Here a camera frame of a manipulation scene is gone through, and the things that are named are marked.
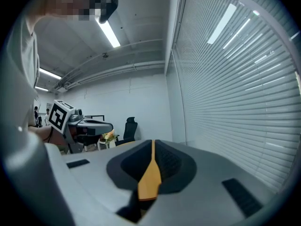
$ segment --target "white wall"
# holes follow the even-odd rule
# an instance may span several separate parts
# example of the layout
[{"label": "white wall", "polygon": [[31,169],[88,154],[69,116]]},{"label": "white wall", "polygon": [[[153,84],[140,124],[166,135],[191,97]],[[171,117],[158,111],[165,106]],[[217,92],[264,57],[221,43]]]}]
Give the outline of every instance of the white wall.
[{"label": "white wall", "polygon": [[42,125],[45,126],[45,115],[46,115],[46,106],[47,103],[53,104],[55,100],[55,95],[53,93],[47,93],[41,90],[37,90],[39,94],[39,101],[34,101],[34,106],[37,106],[39,109],[39,114],[42,117]]},{"label": "white wall", "polygon": [[104,115],[123,138],[128,117],[138,123],[135,139],[172,140],[169,100],[163,69],[101,79],[59,95],[84,115]]}]

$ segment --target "office chair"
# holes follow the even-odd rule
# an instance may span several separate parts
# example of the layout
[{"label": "office chair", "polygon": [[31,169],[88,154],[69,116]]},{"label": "office chair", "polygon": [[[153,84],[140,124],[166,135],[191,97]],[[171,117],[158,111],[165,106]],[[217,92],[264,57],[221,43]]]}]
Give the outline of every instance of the office chair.
[{"label": "office chair", "polygon": [[124,130],[123,140],[118,141],[119,135],[117,135],[115,145],[121,145],[127,142],[135,141],[134,135],[137,129],[138,123],[134,121],[134,117],[129,117],[126,122],[126,128]]}]

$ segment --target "person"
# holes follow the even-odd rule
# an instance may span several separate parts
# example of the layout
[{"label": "person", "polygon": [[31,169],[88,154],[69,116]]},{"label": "person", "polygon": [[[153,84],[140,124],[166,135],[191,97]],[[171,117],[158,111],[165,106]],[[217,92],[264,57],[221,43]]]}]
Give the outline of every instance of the person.
[{"label": "person", "polygon": [[[40,61],[37,51],[37,36],[34,32],[36,23],[46,17],[72,18],[85,14],[91,6],[90,0],[32,0],[20,14],[7,38],[3,49],[1,63],[6,67],[16,66],[32,88],[39,79]],[[28,110],[23,124],[24,129],[36,133],[44,142],[66,145],[57,130],[51,126],[36,127],[33,105]],[[76,128],[69,127],[71,135],[76,135]]]},{"label": "person", "polygon": [[49,122],[48,122],[48,116],[49,116],[49,109],[47,108],[46,109],[46,115],[45,115],[45,124],[46,124],[46,126],[50,125]]},{"label": "person", "polygon": [[35,119],[35,126],[34,127],[39,127],[39,113],[38,113],[38,107],[34,107],[34,119]]}]

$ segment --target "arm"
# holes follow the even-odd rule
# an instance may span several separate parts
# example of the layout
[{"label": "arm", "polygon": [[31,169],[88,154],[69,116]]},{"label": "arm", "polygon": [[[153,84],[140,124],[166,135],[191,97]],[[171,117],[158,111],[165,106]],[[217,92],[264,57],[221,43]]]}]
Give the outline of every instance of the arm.
[{"label": "arm", "polygon": [[[36,23],[45,16],[68,18],[69,16],[79,15],[85,9],[90,9],[95,1],[90,0],[32,0],[29,4],[25,17],[29,32],[32,34]],[[76,129],[69,127],[71,134],[76,134]],[[51,126],[44,128],[29,127],[30,131],[35,132],[42,140],[49,137]],[[63,136],[54,130],[50,143],[65,145]]]},{"label": "arm", "polygon": [[[76,135],[76,127],[69,127],[68,129],[70,130],[72,136]],[[51,133],[51,126],[45,126],[41,128],[29,126],[28,130],[37,134],[44,142],[67,146],[63,135],[57,130],[54,129],[51,137],[49,137]]]}]

